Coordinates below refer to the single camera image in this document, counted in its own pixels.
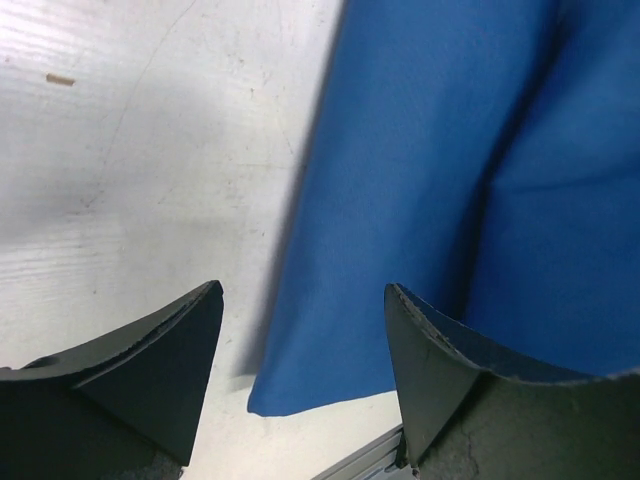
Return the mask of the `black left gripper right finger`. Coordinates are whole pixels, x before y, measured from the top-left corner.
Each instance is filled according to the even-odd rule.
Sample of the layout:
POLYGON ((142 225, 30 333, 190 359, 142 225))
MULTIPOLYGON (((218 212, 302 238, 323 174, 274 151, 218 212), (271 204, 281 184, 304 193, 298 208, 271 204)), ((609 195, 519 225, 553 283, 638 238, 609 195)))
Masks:
POLYGON ((384 293, 409 464, 424 479, 635 479, 639 374, 506 348, 401 285, 384 293))

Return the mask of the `aluminium frame rail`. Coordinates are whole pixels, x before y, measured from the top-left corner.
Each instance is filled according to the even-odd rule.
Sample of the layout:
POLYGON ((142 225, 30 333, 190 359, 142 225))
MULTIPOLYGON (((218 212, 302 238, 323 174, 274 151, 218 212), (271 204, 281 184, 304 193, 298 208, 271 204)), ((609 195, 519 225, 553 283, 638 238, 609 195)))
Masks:
POLYGON ((401 425, 340 460, 313 480, 412 480, 401 425))

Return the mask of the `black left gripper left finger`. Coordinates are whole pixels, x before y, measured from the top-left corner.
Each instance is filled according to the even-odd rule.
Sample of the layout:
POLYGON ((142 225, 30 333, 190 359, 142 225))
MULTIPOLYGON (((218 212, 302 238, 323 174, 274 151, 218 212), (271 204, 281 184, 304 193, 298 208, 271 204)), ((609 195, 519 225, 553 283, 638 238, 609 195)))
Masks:
POLYGON ((4 479, 178 479, 223 315, 209 281, 76 347, 1 370, 4 479))

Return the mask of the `blue surgical cloth wrap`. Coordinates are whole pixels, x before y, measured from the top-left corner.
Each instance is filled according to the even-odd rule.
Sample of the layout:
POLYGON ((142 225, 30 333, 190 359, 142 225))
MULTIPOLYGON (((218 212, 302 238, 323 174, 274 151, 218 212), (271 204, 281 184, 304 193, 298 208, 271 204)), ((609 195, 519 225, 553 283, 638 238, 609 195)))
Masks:
POLYGON ((349 1, 251 413, 393 389, 400 283, 520 353, 639 364, 639 5, 349 1))

